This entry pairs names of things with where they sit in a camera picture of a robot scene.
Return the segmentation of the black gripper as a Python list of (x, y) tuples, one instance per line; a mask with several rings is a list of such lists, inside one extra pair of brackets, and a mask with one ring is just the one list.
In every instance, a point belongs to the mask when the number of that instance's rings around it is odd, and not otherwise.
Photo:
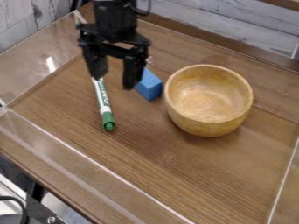
[(109, 56), (125, 59), (123, 87), (131, 90), (143, 78), (151, 41), (138, 33), (137, 0), (93, 0), (95, 23), (78, 24), (79, 46), (95, 80), (109, 72)]

